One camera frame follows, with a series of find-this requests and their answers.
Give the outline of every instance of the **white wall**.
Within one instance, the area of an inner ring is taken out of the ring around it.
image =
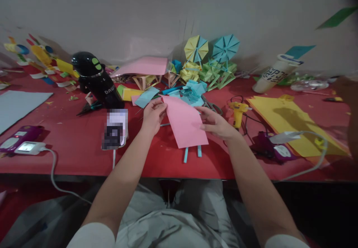
[[[234,33],[241,69],[267,66],[294,45],[317,45],[302,70],[348,73],[358,62],[358,13],[332,29],[315,30],[357,0],[0,0],[0,41],[28,32],[63,59],[86,50],[109,64],[143,55],[184,59],[186,40]],[[0,47],[3,55],[15,55]]]

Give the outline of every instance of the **forearm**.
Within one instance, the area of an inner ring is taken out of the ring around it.
[[[100,188],[83,225],[99,222],[117,236],[123,214],[141,177],[153,137],[140,131]]]
[[[302,240],[289,210],[245,140],[239,135],[227,141],[227,146],[241,197],[261,246],[277,234]]]

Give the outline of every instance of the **white sleeve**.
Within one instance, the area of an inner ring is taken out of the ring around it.
[[[112,230],[102,223],[90,223],[81,227],[67,248],[113,248],[115,239]]]
[[[309,248],[309,246],[293,236],[281,234],[268,239],[265,248]]]

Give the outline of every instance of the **black water bottle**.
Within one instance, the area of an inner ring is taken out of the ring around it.
[[[83,93],[92,92],[107,109],[124,108],[124,102],[105,71],[105,65],[101,64],[92,53],[77,52],[72,56],[71,63],[80,75],[78,82]]]

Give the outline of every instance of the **hand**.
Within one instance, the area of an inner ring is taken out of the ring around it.
[[[154,136],[157,134],[160,128],[160,124],[163,118],[166,116],[167,104],[161,101],[161,98],[157,98],[144,108],[143,124],[141,131],[146,134]]]
[[[202,130],[211,132],[224,141],[242,138],[242,135],[218,113],[207,107],[195,107],[195,109],[202,112],[201,119],[208,123],[200,126]]]
[[[351,108],[355,108],[358,93],[358,79],[347,78],[346,76],[339,77],[333,83],[333,88],[337,95],[343,99],[343,102],[348,104]]]

